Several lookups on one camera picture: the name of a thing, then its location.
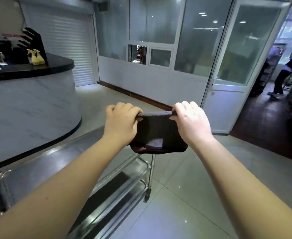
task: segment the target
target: white door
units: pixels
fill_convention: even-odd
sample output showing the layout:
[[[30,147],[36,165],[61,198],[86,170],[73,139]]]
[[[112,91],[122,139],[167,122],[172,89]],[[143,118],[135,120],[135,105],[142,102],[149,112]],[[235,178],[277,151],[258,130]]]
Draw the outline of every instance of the white door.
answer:
[[[234,1],[202,106],[212,132],[232,130],[289,5],[271,0]]]
[[[74,60],[75,86],[94,84],[92,15],[28,3],[22,9],[27,26],[41,35],[46,52]]]

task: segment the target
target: hand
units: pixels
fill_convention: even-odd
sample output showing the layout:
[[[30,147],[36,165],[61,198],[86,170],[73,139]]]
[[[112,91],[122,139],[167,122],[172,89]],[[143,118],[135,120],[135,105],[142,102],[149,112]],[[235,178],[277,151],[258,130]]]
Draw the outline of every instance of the hand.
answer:
[[[106,107],[103,138],[118,143],[121,148],[127,146],[136,136],[138,120],[135,118],[138,113],[143,113],[142,109],[130,103],[119,102],[116,106]]]
[[[195,102],[176,103],[172,110],[177,112],[177,116],[169,119],[176,121],[181,138],[191,148],[201,141],[214,139],[204,110]]]

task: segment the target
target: brown baseboard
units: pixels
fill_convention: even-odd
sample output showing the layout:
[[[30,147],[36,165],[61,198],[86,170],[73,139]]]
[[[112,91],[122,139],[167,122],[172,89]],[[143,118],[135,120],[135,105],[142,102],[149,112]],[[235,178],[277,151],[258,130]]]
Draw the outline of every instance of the brown baseboard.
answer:
[[[145,96],[142,96],[142,95],[136,94],[136,93],[134,93],[134,92],[130,92],[130,91],[125,90],[125,89],[123,89],[123,88],[120,88],[120,87],[118,87],[118,86],[115,86],[115,85],[109,84],[109,83],[107,83],[107,82],[105,82],[105,81],[102,81],[102,80],[97,81],[97,84],[100,84],[100,85],[105,86],[105,87],[107,87],[107,88],[113,89],[113,90],[115,90],[115,91],[118,91],[118,92],[120,92],[120,93],[123,93],[123,94],[125,94],[125,95],[127,95],[127,96],[130,96],[130,97],[132,97],[132,98],[135,98],[135,99],[137,99],[137,100],[144,101],[144,102],[146,102],[146,103],[148,103],[148,104],[150,104],[150,105],[153,105],[153,106],[158,107],[158,108],[160,108],[160,109],[163,109],[163,110],[165,110],[165,111],[171,111],[171,110],[172,110],[172,107],[171,107],[171,106],[168,106],[168,105],[163,104],[163,103],[160,103],[160,102],[158,102],[158,101],[155,101],[155,100],[149,99],[149,98],[147,98],[147,97],[145,97]]]

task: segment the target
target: cart leg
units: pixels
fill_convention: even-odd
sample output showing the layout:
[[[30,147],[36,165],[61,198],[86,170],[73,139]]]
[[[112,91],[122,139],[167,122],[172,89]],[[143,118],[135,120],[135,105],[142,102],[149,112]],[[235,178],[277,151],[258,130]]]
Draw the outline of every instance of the cart leg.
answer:
[[[148,190],[146,191],[145,199],[144,199],[145,203],[148,202],[149,197],[150,197],[150,193],[151,193],[151,184],[153,181],[153,173],[154,173],[154,168],[155,168],[155,158],[156,158],[156,155],[153,154],[151,156],[151,169],[150,169],[149,178],[148,178]]]

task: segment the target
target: dark towel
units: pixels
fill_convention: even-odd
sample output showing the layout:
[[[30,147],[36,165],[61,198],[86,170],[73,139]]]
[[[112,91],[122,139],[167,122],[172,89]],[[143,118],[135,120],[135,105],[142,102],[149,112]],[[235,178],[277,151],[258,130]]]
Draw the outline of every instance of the dark towel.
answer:
[[[129,144],[132,150],[138,154],[186,151],[188,145],[180,137],[176,122],[169,120],[170,116],[172,112],[138,114],[138,117],[142,117],[143,120],[138,122],[137,134]]]

